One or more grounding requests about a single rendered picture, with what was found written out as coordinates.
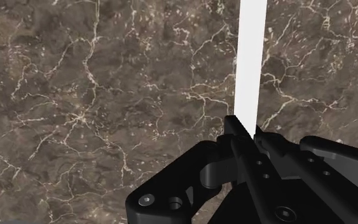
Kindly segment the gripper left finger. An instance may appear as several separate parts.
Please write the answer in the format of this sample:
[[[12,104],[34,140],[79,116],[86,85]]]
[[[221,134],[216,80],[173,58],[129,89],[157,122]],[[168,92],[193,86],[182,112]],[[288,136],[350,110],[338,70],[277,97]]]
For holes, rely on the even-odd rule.
[[[302,224],[269,158],[234,115],[224,134],[201,141],[134,190],[125,201],[128,224],[193,224],[225,183],[233,188],[207,224]]]

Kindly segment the white strip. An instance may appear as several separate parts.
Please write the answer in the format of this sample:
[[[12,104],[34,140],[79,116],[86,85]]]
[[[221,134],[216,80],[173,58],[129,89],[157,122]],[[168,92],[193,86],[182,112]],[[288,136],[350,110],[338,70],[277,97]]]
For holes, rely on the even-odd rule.
[[[234,115],[256,132],[267,0],[240,0]]]

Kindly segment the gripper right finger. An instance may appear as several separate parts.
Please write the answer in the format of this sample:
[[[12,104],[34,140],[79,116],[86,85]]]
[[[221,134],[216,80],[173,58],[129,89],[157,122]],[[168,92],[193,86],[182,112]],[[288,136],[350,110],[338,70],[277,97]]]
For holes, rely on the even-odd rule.
[[[317,136],[295,144],[260,128],[254,140],[280,177],[298,177],[344,224],[358,224],[358,148]]]

